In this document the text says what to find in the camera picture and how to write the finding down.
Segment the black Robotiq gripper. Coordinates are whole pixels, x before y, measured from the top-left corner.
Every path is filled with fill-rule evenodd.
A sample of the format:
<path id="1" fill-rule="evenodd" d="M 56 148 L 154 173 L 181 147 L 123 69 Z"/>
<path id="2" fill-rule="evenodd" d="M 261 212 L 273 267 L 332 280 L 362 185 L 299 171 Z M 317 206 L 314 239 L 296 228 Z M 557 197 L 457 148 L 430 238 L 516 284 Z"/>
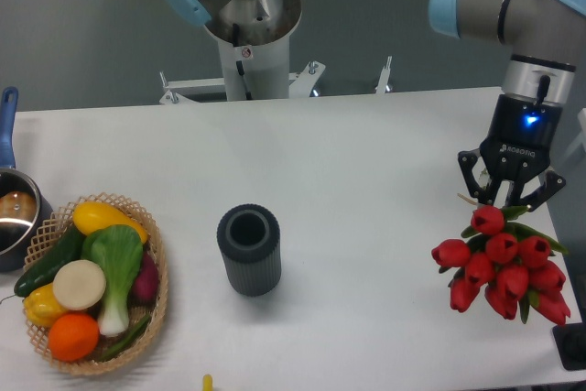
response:
<path id="1" fill-rule="evenodd" d="M 557 105 L 536 105 L 532 101 L 500 95 L 480 150 L 458 153 L 458 164 L 469 195 L 481 205 L 494 206 L 502 180 L 531 180 L 546 170 L 561 113 L 562 108 Z M 473 172 L 481 157 L 489 174 L 485 186 Z M 560 174 L 547 169 L 541 185 L 526 196 L 522 195 L 525 184 L 513 182 L 505 206 L 525 207 L 533 212 L 565 186 L 566 180 Z"/>

